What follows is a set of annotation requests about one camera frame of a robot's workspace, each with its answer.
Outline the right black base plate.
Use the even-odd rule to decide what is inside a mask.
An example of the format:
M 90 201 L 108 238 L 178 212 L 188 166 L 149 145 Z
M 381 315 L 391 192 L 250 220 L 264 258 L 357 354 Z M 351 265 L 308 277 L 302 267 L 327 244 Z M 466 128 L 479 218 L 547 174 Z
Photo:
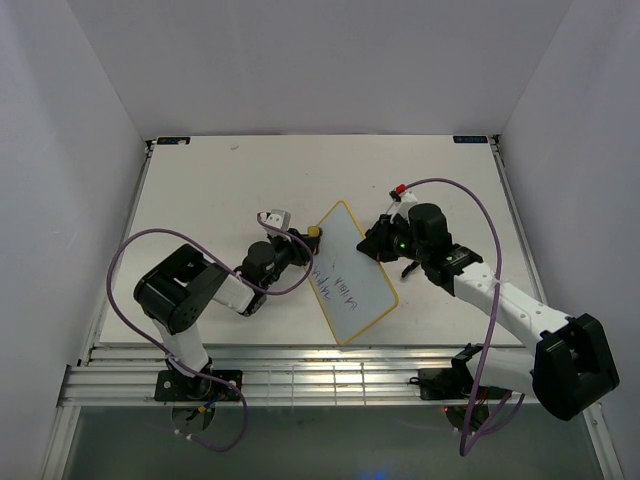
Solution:
M 468 400 L 471 397 L 473 381 L 466 369 L 423 368 L 408 380 L 408 384 L 419 388 L 422 400 Z

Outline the yellow-framed small whiteboard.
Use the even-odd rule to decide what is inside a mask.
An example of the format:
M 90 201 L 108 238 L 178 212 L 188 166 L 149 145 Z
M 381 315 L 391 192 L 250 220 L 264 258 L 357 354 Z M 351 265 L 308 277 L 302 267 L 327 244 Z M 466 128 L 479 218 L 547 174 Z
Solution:
M 384 268 L 356 249 L 364 233 L 340 200 L 319 221 L 319 250 L 309 280 L 340 346 L 346 346 L 392 312 L 399 296 Z

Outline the blue corner label right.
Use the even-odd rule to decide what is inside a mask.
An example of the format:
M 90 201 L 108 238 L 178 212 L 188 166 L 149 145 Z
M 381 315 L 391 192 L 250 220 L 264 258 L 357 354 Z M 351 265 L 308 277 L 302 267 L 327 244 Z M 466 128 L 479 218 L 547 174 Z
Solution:
M 484 135 L 453 135 L 455 144 L 488 144 L 489 140 Z

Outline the black whiteboard foot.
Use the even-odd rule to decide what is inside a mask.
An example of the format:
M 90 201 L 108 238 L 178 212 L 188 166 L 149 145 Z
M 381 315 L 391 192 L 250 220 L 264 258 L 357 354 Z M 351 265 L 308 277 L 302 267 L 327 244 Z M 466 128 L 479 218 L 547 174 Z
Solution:
M 412 261 L 408 266 L 406 266 L 401 272 L 401 279 L 406 280 L 408 276 L 414 272 L 417 268 L 420 267 L 420 263 L 417 261 Z

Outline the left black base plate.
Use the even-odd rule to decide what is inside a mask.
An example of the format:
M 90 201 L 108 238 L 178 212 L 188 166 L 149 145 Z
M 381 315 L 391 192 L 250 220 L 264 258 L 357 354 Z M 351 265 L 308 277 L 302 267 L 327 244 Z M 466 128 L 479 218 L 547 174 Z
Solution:
M 199 376 L 187 377 L 173 370 L 162 370 L 156 378 L 153 399 L 156 402 L 238 402 L 232 388 Z

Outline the aluminium rail frame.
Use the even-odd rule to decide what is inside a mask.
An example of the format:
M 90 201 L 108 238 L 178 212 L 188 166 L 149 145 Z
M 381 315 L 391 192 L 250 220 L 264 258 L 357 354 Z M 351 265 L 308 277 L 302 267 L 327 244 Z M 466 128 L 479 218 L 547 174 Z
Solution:
M 409 380 L 422 368 L 446 368 L 457 348 L 374 346 L 214 346 L 215 367 L 243 373 L 251 407 L 417 406 Z M 67 370 L 64 407 L 152 406 L 164 356 L 154 347 L 98 347 Z

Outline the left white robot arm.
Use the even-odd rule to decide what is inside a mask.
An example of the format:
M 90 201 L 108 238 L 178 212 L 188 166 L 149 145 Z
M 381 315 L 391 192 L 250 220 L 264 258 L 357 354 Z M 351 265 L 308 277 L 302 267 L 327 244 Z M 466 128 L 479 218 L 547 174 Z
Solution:
M 305 267 L 318 252 L 322 230 L 305 234 L 290 228 L 253 243 L 240 266 L 229 272 L 184 244 L 145 274 L 133 297 L 152 319 L 164 345 L 185 366 L 168 362 L 173 381 L 190 399 L 205 397 L 212 387 L 212 361 L 200 339 L 196 321 L 210 302 L 242 315 L 253 315 L 266 292 L 290 266 Z

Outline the blue corner label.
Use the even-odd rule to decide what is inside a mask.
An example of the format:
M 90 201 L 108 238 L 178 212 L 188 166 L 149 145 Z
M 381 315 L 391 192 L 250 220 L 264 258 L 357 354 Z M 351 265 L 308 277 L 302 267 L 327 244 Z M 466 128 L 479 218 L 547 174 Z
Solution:
M 189 145 L 191 142 L 191 138 L 187 137 L 177 137 L 177 136 L 169 136 L 169 137 L 158 137 L 156 140 L 156 145 Z
M 488 144 L 489 140 L 484 135 L 453 135 L 455 144 Z

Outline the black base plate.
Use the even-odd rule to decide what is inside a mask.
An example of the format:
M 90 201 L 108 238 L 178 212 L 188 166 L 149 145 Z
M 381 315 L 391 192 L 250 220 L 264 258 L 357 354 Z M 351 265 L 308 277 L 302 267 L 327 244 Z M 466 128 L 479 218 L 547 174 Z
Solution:
M 162 370 L 156 378 L 153 399 L 156 402 L 238 402 L 232 388 L 199 376 L 187 377 L 173 370 Z
M 419 388 L 422 400 L 468 400 L 471 397 L 473 381 L 466 369 L 423 368 L 408 380 L 408 384 Z

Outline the blue corner label left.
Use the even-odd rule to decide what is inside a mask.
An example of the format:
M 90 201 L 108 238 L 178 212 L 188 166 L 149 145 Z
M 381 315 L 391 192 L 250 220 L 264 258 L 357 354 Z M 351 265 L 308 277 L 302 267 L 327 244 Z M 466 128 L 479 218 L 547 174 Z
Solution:
M 177 136 L 169 136 L 169 137 L 158 137 L 156 140 L 156 145 L 189 145 L 191 142 L 191 138 L 187 137 L 177 137 Z

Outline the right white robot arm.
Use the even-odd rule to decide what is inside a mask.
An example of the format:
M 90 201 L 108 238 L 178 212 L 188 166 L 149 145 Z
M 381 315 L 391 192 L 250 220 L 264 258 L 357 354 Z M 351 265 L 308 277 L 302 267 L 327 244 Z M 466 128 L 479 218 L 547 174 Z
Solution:
M 568 421 L 619 386 L 599 320 L 589 314 L 572 317 L 499 282 L 480 255 L 453 241 L 438 206 L 419 203 L 405 215 L 381 215 L 356 248 L 381 263 L 411 260 L 432 284 L 495 315 L 526 349 L 467 345 L 450 367 L 422 379 L 430 395 L 467 398 L 484 388 L 514 391 Z

